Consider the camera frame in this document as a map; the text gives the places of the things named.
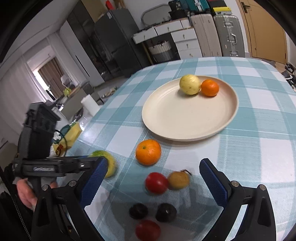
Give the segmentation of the person's left hand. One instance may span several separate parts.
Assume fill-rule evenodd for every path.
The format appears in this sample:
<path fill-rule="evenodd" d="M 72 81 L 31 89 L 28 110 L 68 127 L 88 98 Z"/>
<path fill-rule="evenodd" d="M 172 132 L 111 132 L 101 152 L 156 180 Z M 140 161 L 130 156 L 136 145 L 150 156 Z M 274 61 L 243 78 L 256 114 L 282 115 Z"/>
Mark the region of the person's left hand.
<path fill-rule="evenodd" d="M 29 209 L 35 210 L 37 200 L 35 193 L 33 192 L 31 185 L 29 184 L 29 181 L 27 178 L 21 179 L 19 177 L 15 178 L 16 188 L 18 191 L 18 196 L 22 203 Z M 58 183 L 56 182 L 55 178 L 41 178 L 41 184 L 50 185 L 51 188 L 57 188 Z"/>

